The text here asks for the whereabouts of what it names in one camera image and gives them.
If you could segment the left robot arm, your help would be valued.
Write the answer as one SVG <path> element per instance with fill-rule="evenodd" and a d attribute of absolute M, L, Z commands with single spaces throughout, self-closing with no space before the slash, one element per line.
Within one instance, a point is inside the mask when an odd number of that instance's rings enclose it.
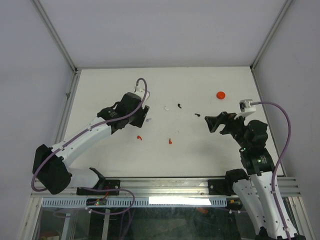
<path fill-rule="evenodd" d="M 57 195 L 67 188 L 88 188 L 93 194 L 106 190 L 106 178 L 94 167 L 71 168 L 72 163 L 86 150 L 104 138 L 131 125 L 141 128 L 149 111 L 144 105 L 148 90 L 127 92 L 113 106 L 106 107 L 80 132 L 52 146 L 42 144 L 35 151 L 33 179 L 44 186 L 43 191 Z"/>

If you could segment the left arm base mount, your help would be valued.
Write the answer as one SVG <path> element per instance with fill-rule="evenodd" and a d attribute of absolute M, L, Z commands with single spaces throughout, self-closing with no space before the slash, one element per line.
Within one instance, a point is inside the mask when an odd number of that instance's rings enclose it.
<path fill-rule="evenodd" d="M 120 194 L 121 181 L 119 179 L 99 180 L 93 188 L 78 187 L 77 196 L 118 196 Z"/>

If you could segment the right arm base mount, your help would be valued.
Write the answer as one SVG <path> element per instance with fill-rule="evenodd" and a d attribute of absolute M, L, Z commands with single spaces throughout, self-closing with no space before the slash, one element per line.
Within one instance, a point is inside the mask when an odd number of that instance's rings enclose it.
<path fill-rule="evenodd" d="M 209 179 L 207 187 L 208 194 L 211 196 L 223 195 L 230 197 L 234 194 L 232 185 L 226 179 Z"/>

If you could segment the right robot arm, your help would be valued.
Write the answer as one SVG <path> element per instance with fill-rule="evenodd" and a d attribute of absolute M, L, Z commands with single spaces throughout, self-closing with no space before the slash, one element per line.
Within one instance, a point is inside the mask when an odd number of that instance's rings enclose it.
<path fill-rule="evenodd" d="M 221 112 L 205 116 L 210 133 L 219 126 L 221 135 L 231 135 L 240 146 L 242 168 L 225 173 L 219 192 L 236 194 L 241 200 L 255 230 L 257 240 L 304 240 L 292 223 L 274 177 L 275 164 L 266 148 L 268 125 L 260 120 L 245 123 L 235 113 Z"/>

